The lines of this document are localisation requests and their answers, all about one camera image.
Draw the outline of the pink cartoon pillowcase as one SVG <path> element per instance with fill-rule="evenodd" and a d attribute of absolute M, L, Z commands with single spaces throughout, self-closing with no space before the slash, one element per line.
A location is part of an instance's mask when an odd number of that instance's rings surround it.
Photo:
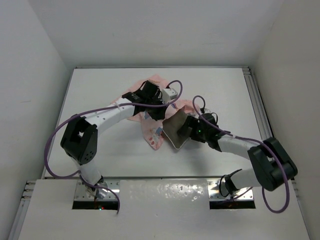
<path fill-rule="evenodd" d="M 161 90 L 169 84 L 169 82 L 166 79 L 160 77 L 158 74 L 155 74 L 149 78 L 137 81 L 121 95 L 124 95 L 128 92 L 135 92 L 147 80 L 150 80 L 154 84 L 158 85 Z M 194 110 L 192 101 L 179 98 L 175 103 L 171 104 L 166 109 L 165 120 L 172 117 L 180 109 L 183 109 L 187 115 L 191 115 L 193 117 L 196 116 L 196 111 Z M 128 120 L 140 122 L 143 138 L 150 145 L 150 147 L 152 147 L 154 150 L 158 150 L 162 146 L 165 140 L 165 138 L 163 137 L 164 120 L 156 121 L 152 119 L 147 112 L 140 112 L 135 116 L 129 117 Z"/>

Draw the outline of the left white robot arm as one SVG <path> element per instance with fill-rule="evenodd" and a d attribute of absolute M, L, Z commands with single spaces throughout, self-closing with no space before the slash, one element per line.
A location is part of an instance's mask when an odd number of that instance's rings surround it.
<path fill-rule="evenodd" d="M 105 110 L 96 110 L 72 119 L 66 126 L 60 146 L 75 161 L 80 176 L 89 187 L 100 186 L 103 176 L 94 162 L 99 135 L 139 113 L 146 112 L 156 121 L 164 120 L 168 105 L 178 97 L 179 93 L 173 88 L 166 86 L 161 89 L 147 80 L 137 90 L 123 94 Z"/>

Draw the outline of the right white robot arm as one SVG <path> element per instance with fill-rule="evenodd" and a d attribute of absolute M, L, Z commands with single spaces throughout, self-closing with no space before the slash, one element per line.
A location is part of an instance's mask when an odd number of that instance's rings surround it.
<path fill-rule="evenodd" d="M 248 172 L 238 169 L 223 176 L 224 184 L 219 191 L 226 197 L 246 187 L 262 187 L 271 192 L 298 174 L 297 166 L 276 138 L 260 142 L 233 136 L 218 127 L 211 113 L 201 114 L 198 118 L 188 116 L 177 134 L 250 161 L 252 168 Z"/>

